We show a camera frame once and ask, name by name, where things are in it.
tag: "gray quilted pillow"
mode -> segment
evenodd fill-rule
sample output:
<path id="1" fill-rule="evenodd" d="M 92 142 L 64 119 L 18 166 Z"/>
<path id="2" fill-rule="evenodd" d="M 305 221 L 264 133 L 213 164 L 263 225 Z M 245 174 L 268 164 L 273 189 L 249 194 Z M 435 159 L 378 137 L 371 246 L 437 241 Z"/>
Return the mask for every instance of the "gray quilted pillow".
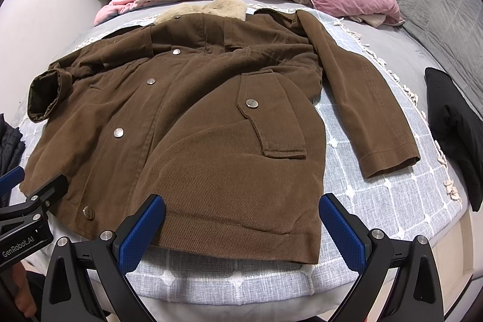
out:
<path id="1" fill-rule="evenodd" d="M 481 0 L 396 0 L 403 28 L 436 58 L 483 116 Z"/>

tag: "dark jacket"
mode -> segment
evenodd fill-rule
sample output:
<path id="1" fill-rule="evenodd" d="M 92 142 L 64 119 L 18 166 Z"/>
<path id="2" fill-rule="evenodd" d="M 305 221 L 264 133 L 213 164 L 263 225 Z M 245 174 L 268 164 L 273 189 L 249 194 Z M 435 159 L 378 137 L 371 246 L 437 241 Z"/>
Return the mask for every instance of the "dark jacket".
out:
<path id="1" fill-rule="evenodd" d="M 25 144 L 20 141 L 22 133 L 11 127 L 0 114 L 0 177 L 19 165 Z M 0 200 L 0 208 L 8 206 L 10 193 L 4 194 Z"/>
<path id="2" fill-rule="evenodd" d="M 483 197 L 483 122 L 449 75 L 432 67 L 425 75 L 431 134 L 444 154 L 461 168 L 468 199 L 477 212 Z"/>
<path id="3" fill-rule="evenodd" d="M 28 114 L 50 119 L 21 190 L 65 174 L 55 214 L 88 238 L 157 193 L 167 213 L 156 245 L 317 263 L 325 129 L 311 100 L 323 72 L 365 177 L 419 159 L 382 75 L 312 14 L 187 14 L 97 41 L 35 78 Z"/>

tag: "bed sheet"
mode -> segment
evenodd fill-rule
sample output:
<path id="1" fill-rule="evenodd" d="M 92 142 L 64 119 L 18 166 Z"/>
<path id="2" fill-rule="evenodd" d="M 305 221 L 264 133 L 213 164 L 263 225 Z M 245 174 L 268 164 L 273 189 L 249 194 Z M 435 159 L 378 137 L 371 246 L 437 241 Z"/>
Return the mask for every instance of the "bed sheet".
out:
<path id="1" fill-rule="evenodd" d="M 249 12 L 262 6 L 285 12 L 305 8 L 291 2 L 246 2 L 252 6 Z M 59 56 L 121 27 L 150 24 L 159 12 L 170 6 L 137 10 L 107 21 L 81 35 Z M 330 87 L 325 83 L 320 100 L 314 103 L 327 132 L 325 190 L 335 193 L 342 204 L 351 213 L 357 214 L 369 228 L 381 227 L 391 237 L 402 239 L 412 239 L 422 233 L 434 244 L 437 233 L 454 222 L 464 206 L 446 194 L 443 183 L 447 175 L 438 161 L 441 157 L 427 125 L 408 93 L 397 84 L 395 76 L 387 73 L 356 35 L 347 32 L 348 29 L 344 29 L 338 19 L 309 11 L 320 19 L 340 46 L 363 54 L 381 71 L 405 112 L 422 153 L 421 162 L 413 168 L 363 181 L 334 107 Z M 25 106 L 23 103 L 17 117 L 17 124 L 27 142 L 22 165 L 25 165 L 43 129 L 42 123 L 33 124 L 26 118 Z M 15 189 L 11 204 L 24 199 Z M 73 241 L 81 239 L 54 217 L 50 225 L 55 239 L 64 235 Z M 127 277 L 158 320 L 224 320 L 226 312 L 233 320 L 300 320 L 335 308 L 356 278 L 356 274 L 345 266 L 323 226 L 322 238 L 317 265 L 222 260 L 150 246 L 138 269 Z M 42 272 L 46 271 L 53 245 L 30 257 L 30 262 Z M 92 278 L 94 286 L 100 289 L 98 277 L 93 274 Z"/>

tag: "human hand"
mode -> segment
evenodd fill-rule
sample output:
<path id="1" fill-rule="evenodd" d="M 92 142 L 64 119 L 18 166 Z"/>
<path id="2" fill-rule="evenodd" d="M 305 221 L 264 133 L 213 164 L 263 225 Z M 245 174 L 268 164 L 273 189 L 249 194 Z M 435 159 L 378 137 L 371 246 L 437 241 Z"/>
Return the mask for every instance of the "human hand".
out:
<path id="1" fill-rule="evenodd" d="M 21 262 L 11 267 L 11 278 L 18 287 L 15 295 L 15 305 L 25 315 L 26 318 L 33 317 L 37 312 L 37 306 L 33 300 L 27 282 L 27 273 Z"/>

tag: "sleeve cuff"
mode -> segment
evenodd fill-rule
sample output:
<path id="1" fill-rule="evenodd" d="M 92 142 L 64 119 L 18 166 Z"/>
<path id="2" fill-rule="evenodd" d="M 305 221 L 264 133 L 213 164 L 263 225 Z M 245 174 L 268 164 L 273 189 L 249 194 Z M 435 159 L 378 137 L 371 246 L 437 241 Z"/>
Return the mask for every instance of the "sleeve cuff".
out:
<path id="1" fill-rule="evenodd" d="M 28 91 L 27 114 L 30 120 L 38 123 L 47 119 L 71 90 L 72 76 L 64 70 L 47 70 L 35 77 Z"/>
<path id="2" fill-rule="evenodd" d="M 421 157 L 414 142 L 406 142 L 397 148 L 375 152 L 359 160 L 364 179 L 374 175 L 397 171 L 416 164 Z"/>

